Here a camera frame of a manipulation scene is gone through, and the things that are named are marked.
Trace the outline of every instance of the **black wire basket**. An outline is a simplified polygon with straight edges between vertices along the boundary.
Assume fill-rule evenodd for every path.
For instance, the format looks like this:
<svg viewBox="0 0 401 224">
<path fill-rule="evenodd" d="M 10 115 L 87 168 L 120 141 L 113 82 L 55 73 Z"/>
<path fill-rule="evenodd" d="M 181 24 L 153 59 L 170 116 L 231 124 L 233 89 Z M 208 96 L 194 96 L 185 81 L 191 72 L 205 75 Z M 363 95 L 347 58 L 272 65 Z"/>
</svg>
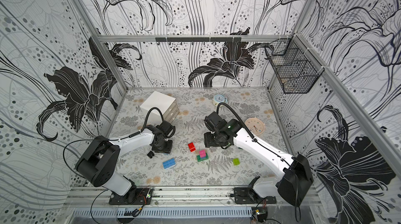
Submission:
<svg viewBox="0 0 401 224">
<path fill-rule="evenodd" d="M 265 48 L 265 53 L 285 94 L 308 93 L 320 76 L 293 41 L 285 49 Z"/>
</svg>

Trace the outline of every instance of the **clock face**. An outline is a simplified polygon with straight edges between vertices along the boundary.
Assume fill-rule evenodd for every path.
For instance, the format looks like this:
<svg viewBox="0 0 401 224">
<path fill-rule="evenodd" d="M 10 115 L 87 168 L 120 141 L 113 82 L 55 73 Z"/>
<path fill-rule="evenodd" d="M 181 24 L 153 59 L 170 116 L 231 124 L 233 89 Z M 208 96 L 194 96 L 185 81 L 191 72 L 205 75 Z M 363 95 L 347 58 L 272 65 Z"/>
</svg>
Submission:
<svg viewBox="0 0 401 224">
<path fill-rule="evenodd" d="M 225 97 L 224 97 L 224 95 L 217 94 L 214 96 L 214 100 L 217 102 L 223 102 L 225 100 Z"/>
<path fill-rule="evenodd" d="M 260 135 L 265 130 L 265 124 L 258 118 L 249 118 L 245 121 L 245 125 L 252 133 Z"/>
</svg>

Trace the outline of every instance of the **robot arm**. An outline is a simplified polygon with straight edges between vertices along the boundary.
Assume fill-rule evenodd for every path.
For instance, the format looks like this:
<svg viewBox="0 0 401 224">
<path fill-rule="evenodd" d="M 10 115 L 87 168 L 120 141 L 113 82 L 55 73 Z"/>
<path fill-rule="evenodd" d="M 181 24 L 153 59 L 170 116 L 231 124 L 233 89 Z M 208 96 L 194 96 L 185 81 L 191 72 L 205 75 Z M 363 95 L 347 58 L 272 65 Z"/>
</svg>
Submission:
<svg viewBox="0 0 401 224">
<path fill-rule="evenodd" d="M 231 119 L 227 122 L 221 118 L 218 115 L 220 105 L 227 106 L 238 120 Z M 141 131 L 131 135 L 110 139 L 96 137 L 75 166 L 75 169 L 95 187 L 106 187 L 113 191 L 115 196 L 121 196 L 117 201 L 118 205 L 131 204 L 137 197 L 133 181 L 115 171 L 118 158 L 145 145 L 151 145 L 152 151 L 156 153 L 171 151 L 172 141 L 168 138 L 174 135 L 175 127 L 164 120 L 156 127 L 145 127 L 146 121 L 145 119 Z M 257 203 L 267 196 L 281 196 L 293 206 L 301 204 L 313 183 L 312 172 L 305 157 L 294 157 L 253 136 L 237 113 L 225 103 L 220 103 L 217 111 L 205 117 L 204 121 L 210 130 L 204 134 L 205 147 L 238 146 L 253 154 L 276 174 L 275 177 L 256 177 L 251 182 L 247 194 L 252 203 Z"/>
<path fill-rule="evenodd" d="M 110 139 L 98 136 L 78 160 L 75 169 L 93 186 L 105 187 L 121 196 L 121 204 L 130 204 L 137 196 L 136 186 L 115 171 L 118 158 L 145 145 L 152 146 L 155 153 L 170 153 L 173 142 L 168 138 L 174 133 L 175 127 L 163 120 L 158 126 L 144 126 L 141 131 L 131 135 Z"/>
<path fill-rule="evenodd" d="M 227 122 L 221 118 L 218 115 L 221 105 L 228 107 L 238 120 L 231 119 Z M 257 203 L 267 196 L 281 196 L 293 206 L 298 207 L 301 204 L 313 183 L 312 172 L 304 156 L 294 157 L 254 136 L 226 103 L 220 103 L 217 111 L 206 116 L 204 122 L 210 130 L 204 134 L 206 147 L 221 146 L 225 149 L 230 145 L 238 146 L 253 154 L 275 173 L 275 177 L 256 177 L 251 182 L 249 187 L 252 189 L 248 191 L 251 202 Z"/>
</svg>

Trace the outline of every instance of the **floral wallpaper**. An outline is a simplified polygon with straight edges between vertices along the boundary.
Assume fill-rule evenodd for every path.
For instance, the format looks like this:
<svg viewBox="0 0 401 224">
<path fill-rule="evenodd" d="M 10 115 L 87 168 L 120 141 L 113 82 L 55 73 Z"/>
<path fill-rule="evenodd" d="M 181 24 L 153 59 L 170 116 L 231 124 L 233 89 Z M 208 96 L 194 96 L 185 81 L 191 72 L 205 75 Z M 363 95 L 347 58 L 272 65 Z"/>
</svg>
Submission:
<svg viewBox="0 0 401 224">
<path fill-rule="evenodd" d="M 291 35 L 305 0 L 82 0 L 106 35 Z"/>
<path fill-rule="evenodd" d="M 305 0 L 82 0 L 102 35 L 288 35 Z M 108 42 L 128 87 L 267 86 L 274 42 Z"/>
<path fill-rule="evenodd" d="M 315 0 L 302 35 L 401 152 L 401 0 Z"/>
<path fill-rule="evenodd" d="M 272 96 L 330 223 L 401 222 L 400 179 L 323 78 L 307 94 L 284 94 L 275 79 Z"/>
<path fill-rule="evenodd" d="M 249 28 L 236 32 L 248 33 Z M 130 46 L 114 58 L 128 87 L 255 87 L 268 86 L 274 74 L 266 52 L 278 53 L 287 42 L 140 42 L 113 48 Z"/>
<path fill-rule="evenodd" d="M 0 66 L 0 221 L 54 222 L 83 184 L 63 147 L 106 134 L 124 91 L 69 0 L 0 0 Z"/>
</svg>

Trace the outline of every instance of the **lime green lego brick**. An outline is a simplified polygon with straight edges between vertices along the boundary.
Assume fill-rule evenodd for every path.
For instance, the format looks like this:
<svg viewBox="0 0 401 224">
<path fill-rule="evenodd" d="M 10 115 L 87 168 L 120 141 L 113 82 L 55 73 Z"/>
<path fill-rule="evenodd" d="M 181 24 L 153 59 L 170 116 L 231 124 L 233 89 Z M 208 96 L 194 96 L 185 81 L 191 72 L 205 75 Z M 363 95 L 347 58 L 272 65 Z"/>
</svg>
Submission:
<svg viewBox="0 0 401 224">
<path fill-rule="evenodd" d="M 207 160 L 207 159 L 209 159 L 209 156 L 207 156 L 207 153 L 206 153 L 206 157 L 204 157 L 203 159 L 201 159 L 201 156 L 200 156 L 200 155 L 197 155 L 197 160 L 198 160 L 198 162 L 200 162 L 200 161 L 205 161 L 205 160 Z"/>
<path fill-rule="evenodd" d="M 239 165 L 239 159 L 238 158 L 234 158 L 233 159 L 233 163 L 234 163 L 234 166 Z"/>
</svg>

